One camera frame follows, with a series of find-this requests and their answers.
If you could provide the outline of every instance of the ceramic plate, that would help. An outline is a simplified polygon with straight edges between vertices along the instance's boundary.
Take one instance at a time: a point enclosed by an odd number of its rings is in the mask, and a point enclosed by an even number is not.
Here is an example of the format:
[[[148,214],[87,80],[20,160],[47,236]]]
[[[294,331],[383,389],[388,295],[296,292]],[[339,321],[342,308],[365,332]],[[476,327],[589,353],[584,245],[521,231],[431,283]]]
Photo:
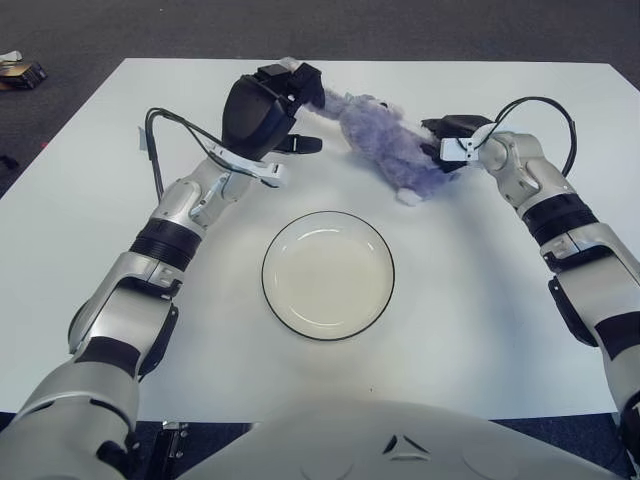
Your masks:
[[[362,332],[386,308],[395,274],[389,247],[341,212],[300,217],[278,233],[262,265],[269,306],[290,329],[317,340]]]

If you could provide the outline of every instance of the robotic arm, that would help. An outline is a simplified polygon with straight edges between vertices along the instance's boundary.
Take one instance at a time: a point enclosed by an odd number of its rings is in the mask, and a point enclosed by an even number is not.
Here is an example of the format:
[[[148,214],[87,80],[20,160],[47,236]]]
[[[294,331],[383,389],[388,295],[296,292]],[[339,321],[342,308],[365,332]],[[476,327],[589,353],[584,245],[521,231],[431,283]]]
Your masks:
[[[426,123],[442,138],[443,163],[479,161],[540,245],[567,327],[602,351],[622,441],[640,463],[640,263],[546,160],[534,136],[492,134],[495,124],[482,117]]]
[[[36,388],[0,436],[5,479],[122,479],[136,465],[139,380],[161,361],[178,320],[172,298],[207,228],[252,179],[286,183],[269,151],[313,151],[287,137],[304,103],[322,106],[320,72],[263,67],[227,99],[222,145],[173,183],[129,251],[117,259],[69,327],[71,359]]]

